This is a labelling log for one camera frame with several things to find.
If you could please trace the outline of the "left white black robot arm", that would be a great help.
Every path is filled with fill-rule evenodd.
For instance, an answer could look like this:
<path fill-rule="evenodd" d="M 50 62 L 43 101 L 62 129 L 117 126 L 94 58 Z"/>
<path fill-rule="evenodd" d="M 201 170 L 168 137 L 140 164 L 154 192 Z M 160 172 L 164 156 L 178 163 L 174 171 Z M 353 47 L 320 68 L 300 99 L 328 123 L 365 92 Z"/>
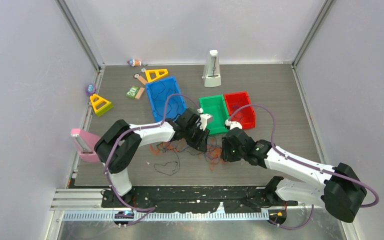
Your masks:
<path fill-rule="evenodd" d="M 121 207 L 128 207 L 133 202 L 132 183 L 127 168 L 138 148 L 184 140 L 189 147 L 206 152 L 210 133 L 207 125 L 212 118 L 201 108 L 187 108 L 175 118 L 156 123 L 137 125 L 128 124 L 123 119 L 117 120 L 94 145 L 94 151 L 104 165 L 109 185 L 115 191 L 115 202 Z"/>

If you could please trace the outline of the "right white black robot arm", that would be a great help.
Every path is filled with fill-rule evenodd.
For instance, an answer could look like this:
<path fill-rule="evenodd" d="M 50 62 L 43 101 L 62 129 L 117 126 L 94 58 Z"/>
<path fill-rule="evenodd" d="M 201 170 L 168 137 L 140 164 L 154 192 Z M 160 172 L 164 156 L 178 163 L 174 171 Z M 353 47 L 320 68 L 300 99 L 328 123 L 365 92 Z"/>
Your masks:
<path fill-rule="evenodd" d="M 349 165 L 341 162 L 332 166 L 305 159 L 267 140 L 255 141 L 238 127 L 222 137 L 221 158 L 225 162 L 244 160 L 296 178 L 292 181 L 275 176 L 269 181 L 265 198 L 271 205 L 302 202 L 322 207 L 336 219 L 351 223 L 367 196 L 366 188 L 358 183 L 360 179 Z"/>

